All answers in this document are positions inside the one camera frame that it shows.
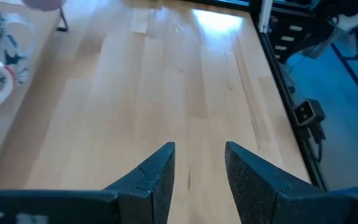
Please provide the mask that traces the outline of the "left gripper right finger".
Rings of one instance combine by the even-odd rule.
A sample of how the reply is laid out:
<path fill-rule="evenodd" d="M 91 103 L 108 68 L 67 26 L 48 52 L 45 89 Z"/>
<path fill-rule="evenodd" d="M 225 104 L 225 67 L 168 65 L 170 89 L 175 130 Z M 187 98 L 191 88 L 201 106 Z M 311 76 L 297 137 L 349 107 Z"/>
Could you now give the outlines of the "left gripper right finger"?
<path fill-rule="evenodd" d="M 228 141 L 227 177 L 242 223 L 321 223 L 321 191 Z"/>

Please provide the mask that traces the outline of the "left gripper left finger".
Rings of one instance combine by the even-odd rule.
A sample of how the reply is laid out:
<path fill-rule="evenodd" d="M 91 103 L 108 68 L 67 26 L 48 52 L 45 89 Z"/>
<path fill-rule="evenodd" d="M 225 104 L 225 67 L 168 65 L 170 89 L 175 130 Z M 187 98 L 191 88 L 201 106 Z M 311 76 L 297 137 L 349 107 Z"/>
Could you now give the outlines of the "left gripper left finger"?
<path fill-rule="evenodd" d="M 117 222 L 166 224 L 174 180 L 175 143 L 167 142 L 105 188 L 117 192 Z"/>

